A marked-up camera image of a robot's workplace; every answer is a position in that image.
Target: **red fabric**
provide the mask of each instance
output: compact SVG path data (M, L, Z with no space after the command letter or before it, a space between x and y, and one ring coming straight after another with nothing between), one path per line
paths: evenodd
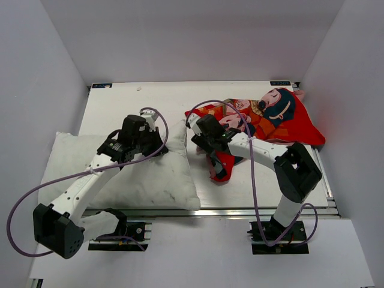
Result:
M258 139L302 142L314 146L325 143L324 136L312 124L304 105L293 92L285 88L269 91L260 101L227 99L225 102L234 105L242 113L251 133ZM193 112L200 117L212 114L225 128L233 127L245 131L240 117L226 105L210 104ZM218 151L216 155L226 171L226 176L218 179L211 175L211 178L218 182L227 181L232 174L235 158Z

